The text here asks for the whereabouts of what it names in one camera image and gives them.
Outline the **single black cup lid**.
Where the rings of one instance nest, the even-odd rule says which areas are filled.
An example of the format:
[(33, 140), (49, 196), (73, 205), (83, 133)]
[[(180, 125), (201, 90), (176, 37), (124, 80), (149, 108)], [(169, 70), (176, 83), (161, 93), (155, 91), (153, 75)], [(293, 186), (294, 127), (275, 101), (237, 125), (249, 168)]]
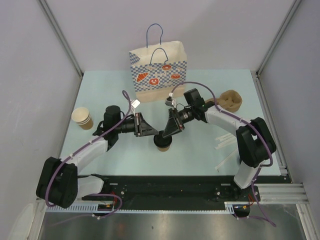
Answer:
[(154, 144), (172, 144), (173, 138), (172, 136), (163, 137), (164, 131), (161, 130), (157, 135), (153, 136)]

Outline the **single brown paper cup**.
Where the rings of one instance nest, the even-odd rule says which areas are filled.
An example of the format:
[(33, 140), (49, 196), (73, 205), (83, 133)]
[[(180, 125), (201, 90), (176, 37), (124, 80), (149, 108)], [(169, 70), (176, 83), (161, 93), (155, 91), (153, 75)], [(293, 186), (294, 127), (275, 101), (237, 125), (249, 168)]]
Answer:
[(161, 152), (166, 152), (170, 149), (171, 147), (171, 144), (168, 143), (168, 144), (156, 144), (156, 147), (159, 151)]

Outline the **blue checkered paper bag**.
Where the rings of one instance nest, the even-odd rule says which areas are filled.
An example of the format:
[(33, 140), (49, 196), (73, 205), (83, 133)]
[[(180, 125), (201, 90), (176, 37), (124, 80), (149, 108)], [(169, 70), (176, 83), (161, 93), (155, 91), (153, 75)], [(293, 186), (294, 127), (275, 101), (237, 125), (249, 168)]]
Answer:
[[(149, 43), (149, 30), (159, 27), (157, 44)], [(164, 31), (153, 23), (146, 30), (144, 47), (129, 51), (130, 72), (136, 98), (141, 103), (165, 100), (173, 88), (176, 97), (184, 92), (187, 76), (187, 54), (181, 41), (163, 41)]]

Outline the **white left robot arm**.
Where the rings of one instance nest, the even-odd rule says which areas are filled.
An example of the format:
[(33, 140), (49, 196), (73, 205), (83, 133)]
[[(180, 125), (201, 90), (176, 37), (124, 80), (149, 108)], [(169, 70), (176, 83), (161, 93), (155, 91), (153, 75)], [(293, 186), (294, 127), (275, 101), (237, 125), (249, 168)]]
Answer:
[(111, 188), (97, 174), (79, 177), (79, 173), (93, 160), (109, 151), (118, 141), (119, 134), (133, 133), (136, 137), (157, 135), (159, 132), (148, 124), (142, 113), (121, 115), (119, 106), (105, 109), (93, 139), (75, 153), (62, 158), (49, 157), (43, 165), (36, 188), (36, 196), (50, 207), (64, 209), (76, 199), (95, 195), (100, 200), (110, 196)]

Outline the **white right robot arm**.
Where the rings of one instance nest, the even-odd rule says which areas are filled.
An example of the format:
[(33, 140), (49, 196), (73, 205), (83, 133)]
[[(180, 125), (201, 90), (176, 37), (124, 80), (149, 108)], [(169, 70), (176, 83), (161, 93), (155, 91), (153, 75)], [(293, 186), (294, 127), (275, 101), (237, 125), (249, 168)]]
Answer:
[(182, 132), (185, 123), (192, 120), (218, 126), (235, 136), (241, 163), (233, 178), (235, 185), (230, 188), (230, 194), (235, 200), (242, 201), (248, 196), (248, 186), (257, 178), (263, 162), (270, 160), (267, 166), (272, 166), (272, 154), (277, 150), (265, 120), (257, 117), (247, 121), (218, 107), (213, 101), (205, 102), (196, 88), (183, 95), (188, 107), (182, 110), (172, 107), (168, 110), (168, 121), (162, 137), (168, 138)]

